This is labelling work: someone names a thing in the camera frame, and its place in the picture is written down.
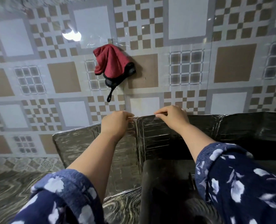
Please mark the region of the black gas stove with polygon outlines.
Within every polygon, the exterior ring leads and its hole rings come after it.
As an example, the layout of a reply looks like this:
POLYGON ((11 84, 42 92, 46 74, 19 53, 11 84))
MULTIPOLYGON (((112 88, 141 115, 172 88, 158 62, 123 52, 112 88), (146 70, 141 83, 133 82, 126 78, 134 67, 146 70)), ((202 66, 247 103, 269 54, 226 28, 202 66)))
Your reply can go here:
POLYGON ((143 165, 139 224, 224 224, 202 200, 193 160, 147 160, 143 165))

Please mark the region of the person's left forearm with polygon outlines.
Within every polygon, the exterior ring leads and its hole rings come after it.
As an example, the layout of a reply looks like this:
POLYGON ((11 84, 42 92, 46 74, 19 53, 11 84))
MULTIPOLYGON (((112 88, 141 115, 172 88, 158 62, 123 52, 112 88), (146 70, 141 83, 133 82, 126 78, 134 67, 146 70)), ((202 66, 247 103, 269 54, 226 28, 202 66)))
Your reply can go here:
POLYGON ((101 203, 105 198, 114 151, 123 134, 100 133, 87 149, 67 169, 85 175, 95 187, 101 203))

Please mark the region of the blue floral left sleeve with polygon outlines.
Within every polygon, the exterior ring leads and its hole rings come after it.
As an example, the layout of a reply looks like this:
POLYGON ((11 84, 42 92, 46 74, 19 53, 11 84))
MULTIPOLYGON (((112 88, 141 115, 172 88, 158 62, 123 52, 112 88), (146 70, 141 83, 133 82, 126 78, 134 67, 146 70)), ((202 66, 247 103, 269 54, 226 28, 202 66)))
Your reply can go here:
POLYGON ((101 200, 82 173, 49 173, 31 187, 29 201, 9 224, 108 224, 101 200))

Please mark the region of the red hanging cloth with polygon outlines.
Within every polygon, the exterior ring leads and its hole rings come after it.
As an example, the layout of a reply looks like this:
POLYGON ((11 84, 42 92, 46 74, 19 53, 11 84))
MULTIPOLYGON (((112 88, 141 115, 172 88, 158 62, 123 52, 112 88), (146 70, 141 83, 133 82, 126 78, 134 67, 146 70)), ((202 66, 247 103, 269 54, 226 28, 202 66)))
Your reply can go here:
POLYGON ((116 79, 135 72, 135 64, 115 45, 107 44, 93 50, 97 65, 95 75, 104 75, 106 79, 116 79))

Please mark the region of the black pot holder with loop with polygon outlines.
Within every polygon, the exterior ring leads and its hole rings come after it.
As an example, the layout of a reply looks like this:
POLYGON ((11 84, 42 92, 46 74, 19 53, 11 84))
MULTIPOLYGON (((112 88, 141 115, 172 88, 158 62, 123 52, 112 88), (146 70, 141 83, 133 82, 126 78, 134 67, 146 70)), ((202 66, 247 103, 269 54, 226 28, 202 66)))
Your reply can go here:
POLYGON ((136 73, 135 64, 133 62, 129 62, 125 66, 124 72, 116 78, 108 78, 107 76, 105 76, 105 74, 103 74, 105 78, 105 85, 111 89, 109 95, 107 96, 108 103, 111 101, 112 93, 116 89, 116 87, 119 86, 126 78, 134 75, 135 73, 136 73))

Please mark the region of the blue floral right sleeve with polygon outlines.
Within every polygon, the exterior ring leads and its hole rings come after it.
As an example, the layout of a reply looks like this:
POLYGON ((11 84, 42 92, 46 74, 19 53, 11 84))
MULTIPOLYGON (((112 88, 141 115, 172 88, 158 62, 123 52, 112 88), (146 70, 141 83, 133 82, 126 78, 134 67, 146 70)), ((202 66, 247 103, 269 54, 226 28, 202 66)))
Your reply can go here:
POLYGON ((236 144, 211 143, 196 159, 195 183, 225 224, 276 224, 276 175, 236 144))

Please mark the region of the person's left hand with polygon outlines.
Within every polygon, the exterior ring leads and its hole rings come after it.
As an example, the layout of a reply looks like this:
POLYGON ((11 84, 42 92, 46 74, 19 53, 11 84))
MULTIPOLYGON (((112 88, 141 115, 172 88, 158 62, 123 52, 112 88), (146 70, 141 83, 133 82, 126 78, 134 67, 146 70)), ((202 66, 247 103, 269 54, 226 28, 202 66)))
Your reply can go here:
POLYGON ((118 111, 105 116, 101 122, 101 135, 113 139, 116 143, 125 135, 128 124, 122 125, 118 122, 118 111))

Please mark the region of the person's right hand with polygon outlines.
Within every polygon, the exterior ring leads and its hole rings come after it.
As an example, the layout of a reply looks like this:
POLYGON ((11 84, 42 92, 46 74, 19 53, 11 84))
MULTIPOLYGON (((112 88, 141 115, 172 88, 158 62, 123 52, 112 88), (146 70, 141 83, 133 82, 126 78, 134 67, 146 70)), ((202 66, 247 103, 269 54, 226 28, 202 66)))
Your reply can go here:
POLYGON ((166 106, 157 110, 156 112, 154 112, 154 114, 168 114, 169 121, 165 123, 169 128, 171 128, 180 135, 190 124, 187 112, 178 106, 166 106))

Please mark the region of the blue floral sleeve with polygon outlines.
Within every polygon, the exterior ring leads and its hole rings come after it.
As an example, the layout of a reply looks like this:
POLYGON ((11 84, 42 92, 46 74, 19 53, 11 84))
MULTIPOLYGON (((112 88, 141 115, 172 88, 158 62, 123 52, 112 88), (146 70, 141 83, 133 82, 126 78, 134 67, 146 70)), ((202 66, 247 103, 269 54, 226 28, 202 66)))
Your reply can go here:
POLYGON ((31 187, 29 201, 9 224, 108 224, 101 200, 82 173, 49 173, 31 187))
POLYGON ((196 159, 195 183, 225 224, 276 224, 276 175, 236 144, 211 143, 196 159))

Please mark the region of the person's right forearm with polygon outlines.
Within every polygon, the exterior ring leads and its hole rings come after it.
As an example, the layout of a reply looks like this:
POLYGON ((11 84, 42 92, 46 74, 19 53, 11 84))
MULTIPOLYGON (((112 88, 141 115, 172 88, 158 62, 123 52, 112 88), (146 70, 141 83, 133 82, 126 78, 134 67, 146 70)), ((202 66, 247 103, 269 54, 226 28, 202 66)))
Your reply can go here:
POLYGON ((184 139, 194 162, 196 162, 198 155, 204 147, 216 142, 190 123, 183 124, 180 127, 179 134, 184 139))

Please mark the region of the silver foil stove splash guard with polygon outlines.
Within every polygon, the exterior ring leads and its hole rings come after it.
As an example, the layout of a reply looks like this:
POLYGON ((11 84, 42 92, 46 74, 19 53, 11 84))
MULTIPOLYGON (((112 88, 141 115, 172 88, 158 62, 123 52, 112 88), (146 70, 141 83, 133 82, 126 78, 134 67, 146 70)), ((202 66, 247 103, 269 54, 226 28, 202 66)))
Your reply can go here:
MULTIPOLYGON (((218 142, 234 143, 276 174, 276 112, 230 115, 188 115, 191 124, 218 142)), ((101 124, 56 133, 52 140, 68 167, 100 134, 101 124)), ((142 184, 143 163, 149 159, 180 162, 194 174, 192 156, 182 137, 154 115, 136 117, 116 146, 105 197, 142 184)))

